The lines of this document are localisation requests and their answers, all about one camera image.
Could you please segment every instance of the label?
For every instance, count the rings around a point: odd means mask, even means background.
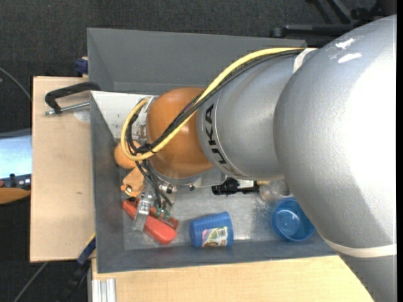
[[[227,246],[228,227],[206,229],[202,233],[202,247]]]

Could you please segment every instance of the black chair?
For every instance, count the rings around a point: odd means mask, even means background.
[[[316,8],[323,14],[324,10],[317,0],[306,0],[315,4]],[[373,21],[382,16],[388,16],[397,12],[397,0],[375,0],[370,10],[356,8],[349,10],[340,0],[326,0],[337,14],[342,24],[340,25],[285,25],[281,28],[274,28],[271,31],[273,38],[282,38],[287,35],[319,35],[319,36],[340,36],[344,33]]]

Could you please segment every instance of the blue can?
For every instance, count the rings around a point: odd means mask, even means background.
[[[194,247],[231,246],[234,241],[234,231],[228,212],[192,220],[190,240]]]

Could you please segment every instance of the orange object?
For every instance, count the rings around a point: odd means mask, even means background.
[[[140,144],[137,143],[136,141],[134,141],[134,145],[136,147],[139,147]],[[136,163],[134,162],[134,160],[130,160],[128,157],[126,157],[126,155],[123,153],[122,150],[122,146],[120,145],[120,143],[115,147],[115,150],[113,152],[113,155],[115,156],[115,161],[116,163],[124,168],[124,169],[133,169],[134,167],[136,167]]]
[[[144,176],[139,171],[139,168],[135,167],[128,173],[123,179],[120,189],[125,191],[128,186],[132,188],[131,197],[136,197],[144,189]]]
[[[188,103],[202,92],[199,87],[182,87],[159,96],[147,113],[147,142],[156,141]],[[195,176],[213,167],[205,157],[197,135],[197,115],[182,127],[161,151],[149,160],[153,168],[166,177]]]
[[[136,215],[136,208],[137,208],[138,204],[139,204],[138,199],[136,199],[135,201],[133,201],[131,199],[126,199],[122,203],[122,207],[132,218],[134,218],[134,216]],[[173,217],[169,217],[168,219],[165,219],[163,214],[161,216],[157,216],[155,207],[150,207],[150,216],[157,218],[159,221],[167,224],[169,227],[171,227],[173,229],[177,229],[177,227],[179,225],[179,221]]]
[[[129,200],[122,201],[122,208],[134,219],[137,209]],[[172,242],[177,235],[173,228],[151,216],[145,220],[144,232],[163,245]]]

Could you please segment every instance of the black object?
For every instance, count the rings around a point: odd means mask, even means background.
[[[317,0],[306,0],[313,3],[323,13],[323,9]],[[283,38],[286,35],[306,34],[318,36],[341,36],[357,26],[364,25],[366,22],[373,20],[376,16],[380,16],[381,10],[378,4],[371,10],[364,8],[356,8],[350,11],[340,0],[326,0],[341,20],[341,25],[285,25],[282,28],[274,28],[271,31],[273,38]]]
[[[74,271],[73,275],[67,282],[66,287],[60,293],[60,296],[57,298],[56,302],[68,302],[73,292],[78,289],[78,287],[84,280],[90,266],[91,261],[86,260],[83,265],[77,267],[77,269]]]
[[[70,299],[71,294],[81,285],[82,280],[84,279],[91,266],[91,261],[88,259],[88,257],[91,255],[95,247],[96,237],[93,237],[93,239],[91,239],[86,248],[78,257],[77,268],[67,282],[64,290],[60,293],[57,302],[67,302]]]
[[[54,91],[50,91],[45,96],[45,102],[55,110],[57,114],[60,114],[61,107],[56,103],[56,99],[63,98],[65,96],[81,93],[84,91],[100,91],[100,86],[95,82],[83,82],[80,84],[67,86],[64,88],[56,89]]]
[[[224,181],[223,184],[219,186],[212,186],[212,191],[215,195],[229,195],[229,194],[235,194],[238,192],[241,192],[243,194],[246,193],[255,193],[259,191],[259,186],[254,183],[253,187],[246,187],[246,188],[238,188],[239,183],[236,179],[234,178],[227,178],[227,180]]]
[[[4,187],[6,188],[21,188],[24,190],[31,189],[31,175],[24,174],[21,176],[16,176],[15,174],[10,174],[9,178],[2,178],[4,181]]]
[[[74,64],[74,69],[78,73],[88,74],[88,60],[82,58],[77,59]]]

